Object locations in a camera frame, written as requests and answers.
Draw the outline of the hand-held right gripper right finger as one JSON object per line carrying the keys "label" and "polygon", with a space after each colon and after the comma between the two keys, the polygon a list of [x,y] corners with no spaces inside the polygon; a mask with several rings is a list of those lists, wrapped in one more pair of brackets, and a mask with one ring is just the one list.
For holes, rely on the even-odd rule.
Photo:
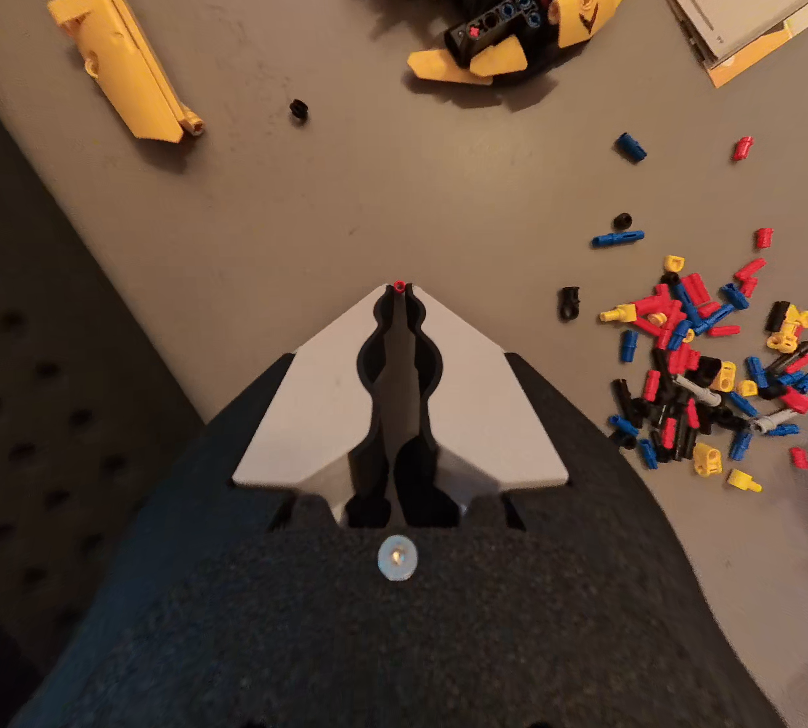
{"label": "hand-held right gripper right finger", "polygon": [[506,352],[423,289],[399,295],[418,389],[418,431],[394,463],[407,525],[455,527],[479,498],[566,485]]}

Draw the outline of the yellow curved panel piece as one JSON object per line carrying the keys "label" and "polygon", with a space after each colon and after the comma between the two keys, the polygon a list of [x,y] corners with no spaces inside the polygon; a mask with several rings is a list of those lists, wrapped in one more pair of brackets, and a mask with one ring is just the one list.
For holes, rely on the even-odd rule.
{"label": "yellow curved panel piece", "polygon": [[178,97],[126,0],[50,0],[55,24],[131,134],[179,143],[205,122]]}

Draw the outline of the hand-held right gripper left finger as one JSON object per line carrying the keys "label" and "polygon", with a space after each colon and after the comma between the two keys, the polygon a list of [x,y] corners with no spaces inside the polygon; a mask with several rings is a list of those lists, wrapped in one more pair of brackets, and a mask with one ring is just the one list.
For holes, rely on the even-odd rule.
{"label": "hand-held right gripper left finger", "polygon": [[320,496],[340,525],[382,496],[389,461],[376,384],[396,292],[379,286],[293,354],[232,481]]}

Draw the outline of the grey desk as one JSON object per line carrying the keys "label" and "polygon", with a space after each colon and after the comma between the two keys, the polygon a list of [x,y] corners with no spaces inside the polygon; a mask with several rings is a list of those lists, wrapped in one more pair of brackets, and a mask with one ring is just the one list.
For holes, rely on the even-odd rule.
{"label": "grey desk", "polygon": [[[806,304],[806,34],[715,89],[667,2],[627,0],[582,55],[491,92],[407,76],[439,31],[430,6],[129,0],[207,122],[171,146],[126,131],[47,1],[2,0],[3,121],[207,420],[393,279],[598,424],[617,335],[596,315],[646,290],[663,256],[717,288],[774,228],[742,333],[722,341],[737,358],[774,300]],[[624,132],[640,164],[614,147]],[[593,249],[624,212],[646,237]],[[580,288],[570,323],[565,286]]]}

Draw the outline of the pile of small coloured pins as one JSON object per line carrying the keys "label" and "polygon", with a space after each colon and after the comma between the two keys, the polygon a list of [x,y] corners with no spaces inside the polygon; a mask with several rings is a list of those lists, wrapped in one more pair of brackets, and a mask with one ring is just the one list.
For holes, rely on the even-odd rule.
{"label": "pile of small coloured pins", "polygon": [[773,303],[763,324],[764,348],[773,353],[768,364],[756,355],[714,357],[699,343],[721,346],[741,334],[734,317],[749,311],[765,265],[760,257],[747,262],[712,296],[699,273],[682,273],[682,258],[667,257],[653,291],[628,302],[637,321],[612,322],[627,326],[619,341],[624,369],[639,358],[640,337],[651,339],[640,390],[632,392],[627,379],[611,381],[617,413],[608,420],[611,441],[637,452],[647,470],[688,462],[697,478],[760,493],[760,483],[739,468],[754,440],[806,431],[806,310]]}

